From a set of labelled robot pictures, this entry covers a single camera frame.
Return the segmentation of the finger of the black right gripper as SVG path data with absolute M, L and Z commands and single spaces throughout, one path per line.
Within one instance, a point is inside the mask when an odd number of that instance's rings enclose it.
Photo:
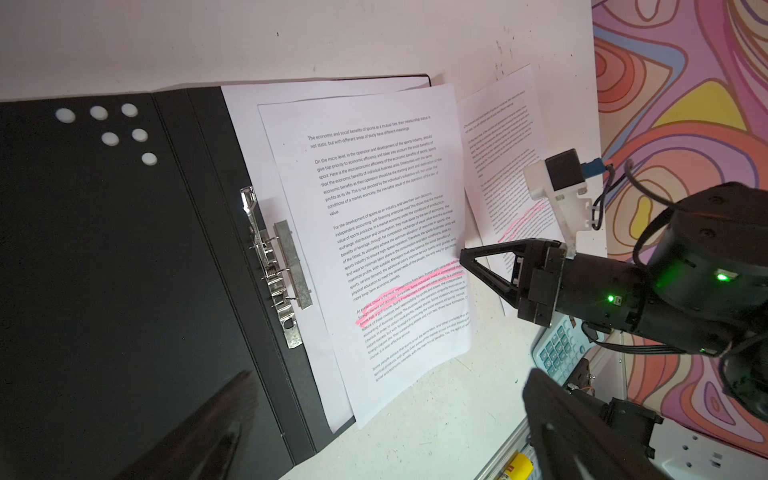
M 460 265 L 485 286 L 489 287 L 506 303 L 520 303 L 527 297 L 526 284 L 521 280 L 520 268 L 514 266 L 511 273 L 493 269 L 496 260 L 510 256 L 513 261 L 525 257 L 527 240 L 514 240 L 479 247 L 464 248 L 459 253 Z

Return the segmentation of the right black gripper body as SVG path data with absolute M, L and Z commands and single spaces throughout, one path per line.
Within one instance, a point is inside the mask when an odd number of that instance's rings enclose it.
M 518 318 L 548 327 L 560 313 L 595 329 L 652 333 L 643 269 L 588 254 L 569 258 L 559 241 L 541 239 L 517 241 L 515 260 Z

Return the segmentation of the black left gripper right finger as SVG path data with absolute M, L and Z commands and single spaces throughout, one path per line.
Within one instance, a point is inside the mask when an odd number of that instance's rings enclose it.
M 664 479 L 652 464 L 663 419 L 627 400 L 568 392 L 540 369 L 523 389 L 531 443 L 545 479 Z

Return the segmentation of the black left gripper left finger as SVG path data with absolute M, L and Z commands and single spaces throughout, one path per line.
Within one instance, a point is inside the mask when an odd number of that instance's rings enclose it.
M 253 371 L 241 371 L 118 479 L 235 479 L 244 470 L 257 406 Z

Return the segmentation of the black file folder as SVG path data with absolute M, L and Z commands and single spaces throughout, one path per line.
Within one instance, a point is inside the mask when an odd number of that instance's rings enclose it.
M 249 248 L 229 85 L 2 104 L 3 478 L 118 479 L 241 371 L 258 400 L 235 479 L 353 425 L 330 431 Z

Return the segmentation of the metal folder clip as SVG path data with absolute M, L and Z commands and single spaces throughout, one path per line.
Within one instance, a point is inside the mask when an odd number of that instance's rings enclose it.
M 261 266 L 263 277 L 270 293 L 286 346 L 294 349 L 303 344 L 298 320 L 297 307 L 305 310 L 313 305 L 311 291 L 304 273 L 299 252 L 287 220 L 273 224 L 270 234 L 259 223 L 261 211 L 252 186 L 240 190 L 242 208 L 250 223 L 251 244 Z

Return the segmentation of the green highlighted printed paper sheet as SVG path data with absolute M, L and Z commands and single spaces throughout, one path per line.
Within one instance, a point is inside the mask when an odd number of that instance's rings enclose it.
M 427 75 L 363 79 L 303 80 L 229 85 L 222 88 L 226 105 L 252 181 L 259 208 L 271 236 L 274 225 L 283 220 L 290 226 L 297 256 L 312 304 L 298 308 L 296 320 L 302 336 L 310 368 L 318 389 L 325 421 L 330 431 L 337 432 L 352 419 L 353 411 L 331 345 L 322 307 L 317 294 L 302 242 L 306 234 L 296 232 L 293 216 L 285 197 L 279 171 L 263 125 L 259 106 L 312 99 L 392 93 L 431 84 Z

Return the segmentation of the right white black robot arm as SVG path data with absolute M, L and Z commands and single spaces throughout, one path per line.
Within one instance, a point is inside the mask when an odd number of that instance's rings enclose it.
M 767 416 L 767 194 L 729 182 L 669 204 L 642 232 L 648 261 L 568 256 L 550 240 L 465 249 L 461 265 L 546 326 L 561 314 L 584 327 L 645 339 L 646 355 L 718 360 L 717 386 Z M 763 479 L 764 460 L 708 442 L 626 401 L 564 389 L 542 370 L 523 390 L 531 444 L 546 479 Z

